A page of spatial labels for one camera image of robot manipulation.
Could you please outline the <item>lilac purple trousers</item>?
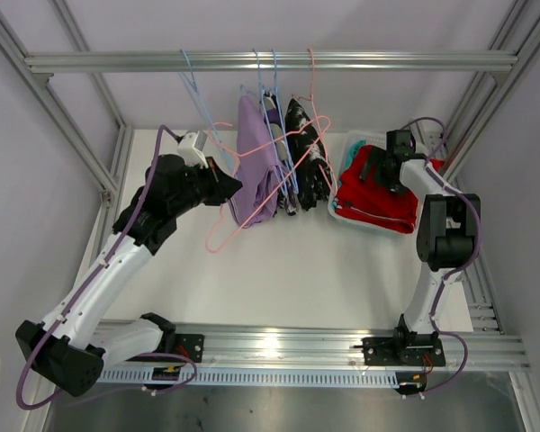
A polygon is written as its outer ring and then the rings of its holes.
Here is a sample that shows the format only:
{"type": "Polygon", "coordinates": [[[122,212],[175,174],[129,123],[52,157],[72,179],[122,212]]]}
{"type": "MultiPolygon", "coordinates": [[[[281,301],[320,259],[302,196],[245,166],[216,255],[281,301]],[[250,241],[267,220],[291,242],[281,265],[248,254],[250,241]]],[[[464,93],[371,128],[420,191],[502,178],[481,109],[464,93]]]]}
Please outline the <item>lilac purple trousers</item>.
{"type": "MultiPolygon", "coordinates": [[[[254,104],[254,101],[248,95],[242,95],[238,101],[236,152],[239,153],[236,178],[242,183],[242,187],[246,185],[247,176],[253,175],[255,173],[254,169],[262,167],[264,162],[270,166],[278,164],[274,143],[271,141],[271,135],[266,127],[264,118],[254,104]]],[[[277,171],[278,167],[274,170],[278,179],[277,171]]],[[[236,201],[239,200],[239,192],[241,190],[242,188],[232,197],[236,201]]],[[[275,211],[271,212],[270,203],[268,203],[266,205],[266,211],[260,212],[257,215],[258,223],[272,219],[275,215],[276,208],[277,203],[275,205],[275,211]]]]}

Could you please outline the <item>teal trousers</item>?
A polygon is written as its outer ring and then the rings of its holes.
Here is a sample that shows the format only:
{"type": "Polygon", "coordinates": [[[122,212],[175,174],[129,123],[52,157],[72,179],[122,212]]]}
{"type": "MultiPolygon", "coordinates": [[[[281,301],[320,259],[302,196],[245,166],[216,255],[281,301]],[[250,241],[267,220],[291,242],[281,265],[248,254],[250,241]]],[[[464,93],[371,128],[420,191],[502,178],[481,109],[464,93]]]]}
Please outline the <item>teal trousers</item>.
{"type": "Polygon", "coordinates": [[[344,173],[351,167],[360,148],[364,147],[366,144],[367,141],[365,139],[361,139],[347,146],[346,153],[342,159],[340,173],[344,173]]]}

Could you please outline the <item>red trousers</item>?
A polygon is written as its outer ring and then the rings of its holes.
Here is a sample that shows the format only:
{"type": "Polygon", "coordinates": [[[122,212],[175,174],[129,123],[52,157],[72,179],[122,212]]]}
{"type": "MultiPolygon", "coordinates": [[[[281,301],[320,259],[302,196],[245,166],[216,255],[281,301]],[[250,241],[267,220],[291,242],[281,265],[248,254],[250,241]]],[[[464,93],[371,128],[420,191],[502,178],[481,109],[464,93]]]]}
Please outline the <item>red trousers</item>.
{"type": "Polygon", "coordinates": [[[345,220],[410,234],[417,221],[419,199],[399,181],[401,164],[419,154],[413,144],[386,148],[363,145],[342,172],[332,203],[345,220]]]}

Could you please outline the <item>white plastic mesh basket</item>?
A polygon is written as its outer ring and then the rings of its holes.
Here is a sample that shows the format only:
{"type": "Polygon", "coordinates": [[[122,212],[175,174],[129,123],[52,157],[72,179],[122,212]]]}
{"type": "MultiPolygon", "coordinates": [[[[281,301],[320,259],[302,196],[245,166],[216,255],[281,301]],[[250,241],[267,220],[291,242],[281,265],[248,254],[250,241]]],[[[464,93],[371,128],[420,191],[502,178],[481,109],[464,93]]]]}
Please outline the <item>white plastic mesh basket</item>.
{"type": "Polygon", "coordinates": [[[390,192],[374,182],[374,174],[370,174],[365,183],[359,181],[369,151],[385,147],[386,137],[383,134],[359,130],[351,130],[346,134],[345,144],[337,152],[338,191],[329,197],[328,213],[334,220],[356,228],[390,235],[409,235],[417,227],[419,200],[416,196],[412,192],[404,195],[390,192]],[[360,148],[351,167],[340,173],[347,146],[358,140],[366,140],[367,144],[360,148]]]}

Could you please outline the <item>light blue wire hanger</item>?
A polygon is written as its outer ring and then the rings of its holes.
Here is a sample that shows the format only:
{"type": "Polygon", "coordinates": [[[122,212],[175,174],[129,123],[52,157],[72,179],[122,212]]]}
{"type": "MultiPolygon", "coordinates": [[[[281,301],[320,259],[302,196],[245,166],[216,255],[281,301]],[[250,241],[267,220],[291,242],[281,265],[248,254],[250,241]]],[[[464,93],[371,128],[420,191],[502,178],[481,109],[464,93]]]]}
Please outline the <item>light blue wire hanger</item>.
{"type": "Polygon", "coordinates": [[[222,140],[220,136],[220,131],[218,127],[214,124],[214,121],[207,107],[207,104],[200,92],[199,86],[197,84],[197,81],[194,75],[193,64],[191,60],[189,59],[187,52],[184,49],[181,49],[180,53],[182,54],[184,58],[187,71],[179,72],[178,75],[184,84],[186,92],[190,95],[196,110],[200,114],[205,125],[208,127],[208,138],[210,142],[212,143],[213,146],[215,146],[218,149],[226,168],[229,170],[229,173],[232,176],[236,176],[234,172],[236,168],[236,157],[221,146],[222,140]]]}

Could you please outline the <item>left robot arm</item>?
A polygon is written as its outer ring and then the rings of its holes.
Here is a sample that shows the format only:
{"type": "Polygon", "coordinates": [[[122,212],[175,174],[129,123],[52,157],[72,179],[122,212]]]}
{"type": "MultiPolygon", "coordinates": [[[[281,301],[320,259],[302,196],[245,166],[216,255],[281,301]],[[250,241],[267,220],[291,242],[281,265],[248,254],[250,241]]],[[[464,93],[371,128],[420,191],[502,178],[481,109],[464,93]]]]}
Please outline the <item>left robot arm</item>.
{"type": "Polygon", "coordinates": [[[156,313],[100,338],[95,330],[130,279],[175,233],[177,220],[203,204],[220,206],[242,187],[212,157],[189,166],[178,155],[156,156],[145,183],[112,226],[103,250],[83,279],[41,321],[25,320],[15,332],[26,361],[17,384],[35,372],[74,397],[89,391],[103,370],[131,360],[153,357],[189,362],[176,348],[176,326],[156,313]]]}

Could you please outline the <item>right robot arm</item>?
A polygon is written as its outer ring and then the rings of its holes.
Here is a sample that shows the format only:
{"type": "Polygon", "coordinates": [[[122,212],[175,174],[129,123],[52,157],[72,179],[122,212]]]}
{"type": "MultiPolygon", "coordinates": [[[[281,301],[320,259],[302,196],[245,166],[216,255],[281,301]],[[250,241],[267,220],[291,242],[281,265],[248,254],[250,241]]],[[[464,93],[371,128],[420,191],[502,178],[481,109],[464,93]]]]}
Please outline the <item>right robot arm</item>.
{"type": "Polygon", "coordinates": [[[370,153],[359,176],[361,181],[372,178],[391,195],[413,194],[422,206],[417,287],[391,336],[364,338],[368,366],[445,365],[438,319],[450,286],[478,256],[481,244],[480,198],[453,188],[412,141],[407,129],[388,131],[386,148],[370,153]]]}

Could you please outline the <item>grey purple patterned trousers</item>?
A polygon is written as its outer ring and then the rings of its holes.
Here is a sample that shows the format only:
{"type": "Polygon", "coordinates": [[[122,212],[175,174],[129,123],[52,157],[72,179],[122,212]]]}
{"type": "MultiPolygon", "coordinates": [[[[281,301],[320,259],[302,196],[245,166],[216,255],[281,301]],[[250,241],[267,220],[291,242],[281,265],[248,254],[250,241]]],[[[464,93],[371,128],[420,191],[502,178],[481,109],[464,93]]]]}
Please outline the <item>grey purple patterned trousers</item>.
{"type": "Polygon", "coordinates": [[[296,174],[291,174],[293,160],[285,136],[284,119],[276,91],[263,89],[261,106],[265,124],[274,142],[278,162],[277,176],[281,186],[278,190],[277,207],[284,210],[288,216],[295,216],[298,212],[296,197],[298,184],[296,174]]]}

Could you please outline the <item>black white patterned trousers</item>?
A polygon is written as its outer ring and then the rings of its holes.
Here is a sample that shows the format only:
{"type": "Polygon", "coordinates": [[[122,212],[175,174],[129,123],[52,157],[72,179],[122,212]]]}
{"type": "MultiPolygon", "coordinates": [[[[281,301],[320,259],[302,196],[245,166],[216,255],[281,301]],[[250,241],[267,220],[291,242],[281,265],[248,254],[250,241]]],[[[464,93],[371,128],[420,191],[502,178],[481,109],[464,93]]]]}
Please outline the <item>black white patterned trousers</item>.
{"type": "Polygon", "coordinates": [[[332,186],[331,170],[319,134],[311,118],[295,99],[288,103],[284,118],[292,162],[296,165],[298,202],[304,211],[315,208],[319,201],[326,201],[332,186]]]}

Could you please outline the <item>aluminium frame structure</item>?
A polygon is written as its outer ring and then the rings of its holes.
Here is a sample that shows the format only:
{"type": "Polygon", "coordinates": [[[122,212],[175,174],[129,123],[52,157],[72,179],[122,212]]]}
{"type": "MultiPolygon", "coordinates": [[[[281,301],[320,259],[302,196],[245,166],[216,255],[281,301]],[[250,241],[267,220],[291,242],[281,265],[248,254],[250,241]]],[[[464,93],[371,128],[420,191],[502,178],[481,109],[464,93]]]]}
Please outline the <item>aluminium frame structure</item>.
{"type": "Polygon", "coordinates": [[[306,95],[336,129],[394,129],[421,104],[446,122],[446,176],[482,199],[472,271],[503,332],[469,366],[515,365],[521,336],[540,418],[540,1],[517,46],[495,47],[525,1],[0,1],[0,431],[22,430],[14,333],[71,290],[103,194],[143,180],[140,130],[207,127],[178,73],[185,50],[214,122],[239,85],[306,95]]]}

